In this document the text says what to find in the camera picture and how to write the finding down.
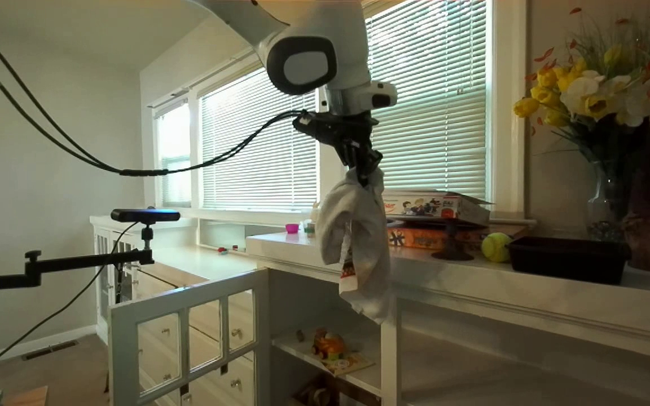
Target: flower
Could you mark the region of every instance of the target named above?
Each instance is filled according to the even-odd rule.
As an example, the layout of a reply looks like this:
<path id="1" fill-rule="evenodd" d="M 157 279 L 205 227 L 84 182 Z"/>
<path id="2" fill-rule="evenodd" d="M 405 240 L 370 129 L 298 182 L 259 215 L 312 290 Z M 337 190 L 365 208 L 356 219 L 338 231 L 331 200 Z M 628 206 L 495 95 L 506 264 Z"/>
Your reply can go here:
<path id="1" fill-rule="evenodd" d="M 573 141 L 586 159 L 628 182 L 650 159 L 644 157 L 650 150 L 650 15 L 599 27 L 585 19 L 585 6 L 573 6 L 566 17 L 588 28 L 535 59 L 529 95 L 514 112 L 535 116 L 537 125 Z"/>

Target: white cabinet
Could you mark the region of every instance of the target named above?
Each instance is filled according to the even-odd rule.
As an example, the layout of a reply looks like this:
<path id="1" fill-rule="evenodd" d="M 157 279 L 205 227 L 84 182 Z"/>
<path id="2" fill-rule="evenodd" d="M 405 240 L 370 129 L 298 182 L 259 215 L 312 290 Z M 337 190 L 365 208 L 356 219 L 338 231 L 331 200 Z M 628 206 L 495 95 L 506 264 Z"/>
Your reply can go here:
<path id="1" fill-rule="evenodd" d="M 179 351 L 179 371 L 154 389 L 166 395 L 188 387 L 188 401 L 207 399 L 207 406 L 279 406 L 322 370 L 382 396 L 383 406 L 650 404 L 650 289 L 396 252 L 392 312 L 375 325 L 338 297 L 338 269 L 319 264 L 312 239 L 256 236 L 248 252 L 250 262 L 194 251 L 163 252 L 160 264 L 179 269 L 179 278 L 210 274 L 207 283 L 113 308 L 113 399 L 140 385 L 136 376 L 122 376 L 122 365 L 137 356 L 131 343 L 147 343 L 136 337 L 137 325 L 175 313 L 189 334 L 164 344 L 169 353 Z M 354 343 L 362 362 L 350 370 L 322 365 L 312 351 L 312 336 L 321 327 Z M 164 328 L 183 331 L 166 321 L 151 325 L 154 336 Z"/>

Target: black cable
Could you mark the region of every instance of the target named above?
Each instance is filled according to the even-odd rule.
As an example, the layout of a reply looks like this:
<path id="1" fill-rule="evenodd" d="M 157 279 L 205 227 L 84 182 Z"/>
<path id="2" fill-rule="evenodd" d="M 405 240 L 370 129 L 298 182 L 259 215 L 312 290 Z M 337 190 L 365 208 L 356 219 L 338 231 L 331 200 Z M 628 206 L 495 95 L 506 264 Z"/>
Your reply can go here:
<path id="1" fill-rule="evenodd" d="M 118 251 L 118 243 L 122 240 L 122 236 L 125 236 L 134 226 L 137 226 L 137 221 L 131 224 L 128 227 L 125 227 L 125 230 L 120 231 L 120 236 L 116 239 L 110 252 Z M 29 334 L 34 334 L 39 327 L 43 327 L 46 323 L 50 323 L 52 317 L 57 317 L 58 313 L 64 313 L 66 308 L 69 308 L 69 307 L 94 283 L 94 279 L 101 274 L 103 269 L 107 269 L 107 265 L 99 265 L 99 271 L 94 273 L 94 278 L 93 278 L 91 282 L 85 282 L 84 289 L 82 289 L 75 297 L 69 297 L 69 301 L 66 301 L 60 308 L 57 308 L 54 313 L 50 313 L 47 317 L 43 317 L 43 321 L 36 323 L 34 327 L 29 327 L 29 328 L 27 328 L 21 337 L 15 337 L 12 344 L 7 344 L 5 350 L 0 350 L 0 358 L 2 358 L 12 348 L 15 348 L 19 343 L 23 343 Z"/>
<path id="2" fill-rule="evenodd" d="M 180 173 L 180 171 L 194 171 L 194 168 L 204 168 L 204 166 L 212 166 L 219 162 L 226 162 L 231 157 L 234 157 L 241 149 L 245 149 L 265 129 L 269 129 L 270 124 L 286 120 L 286 116 L 298 116 L 303 110 L 284 110 L 275 116 L 270 116 L 269 121 L 265 121 L 256 132 L 250 132 L 248 137 L 243 137 L 239 145 L 234 145 L 233 149 L 214 156 L 212 159 L 199 162 L 199 164 L 189 164 L 189 166 L 180 166 L 180 168 L 118 168 L 110 166 L 107 162 L 101 162 L 99 157 L 94 157 L 93 154 L 89 154 L 84 146 L 80 146 L 50 115 L 47 110 L 36 101 L 36 96 L 29 93 L 27 84 L 21 78 L 21 74 L 12 68 L 12 63 L 7 60 L 7 56 L 0 51 L 0 60 L 2 66 L 10 70 L 10 74 L 15 78 L 15 84 L 24 90 L 24 95 L 29 96 L 29 101 L 46 115 L 46 120 L 80 150 L 72 150 L 69 146 L 66 146 L 64 141 L 58 141 L 52 132 L 47 132 L 19 101 L 15 96 L 10 93 L 10 87 L 0 81 L 0 93 L 10 98 L 10 104 L 41 132 L 46 134 L 50 141 L 54 141 L 58 149 L 64 149 L 66 154 L 75 156 L 76 159 L 93 164 L 96 168 L 103 171 L 113 171 L 120 176 L 169 176 L 169 173 Z"/>

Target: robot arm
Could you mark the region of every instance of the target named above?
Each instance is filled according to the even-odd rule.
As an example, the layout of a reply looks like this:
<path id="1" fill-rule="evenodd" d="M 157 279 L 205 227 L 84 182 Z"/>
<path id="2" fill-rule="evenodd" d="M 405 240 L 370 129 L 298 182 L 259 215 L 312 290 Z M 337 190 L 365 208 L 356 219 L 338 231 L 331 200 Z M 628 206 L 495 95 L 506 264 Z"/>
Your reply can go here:
<path id="1" fill-rule="evenodd" d="M 396 86 L 370 81 L 368 36 L 359 0 L 312 0 L 303 17 L 284 27 L 253 0 L 194 0 L 258 45 L 279 93 L 305 95 L 326 86 L 327 112 L 303 112 L 293 125 L 331 145 L 362 182 L 380 162 L 370 146 L 373 109 L 392 106 Z"/>

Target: white cloth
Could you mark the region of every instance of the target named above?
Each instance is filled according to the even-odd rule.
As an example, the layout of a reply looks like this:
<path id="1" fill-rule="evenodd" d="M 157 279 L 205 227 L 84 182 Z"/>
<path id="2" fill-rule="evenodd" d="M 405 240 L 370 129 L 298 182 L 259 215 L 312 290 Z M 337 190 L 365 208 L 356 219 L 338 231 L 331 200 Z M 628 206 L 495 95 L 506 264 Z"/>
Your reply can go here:
<path id="1" fill-rule="evenodd" d="M 382 202 L 383 171 L 375 168 L 362 186 L 350 168 L 321 206 L 317 231 L 326 264 L 353 262 L 354 274 L 342 273 L 338 293 L 354 312 L 382 323 L 388 305 L 388 230 Z"/>

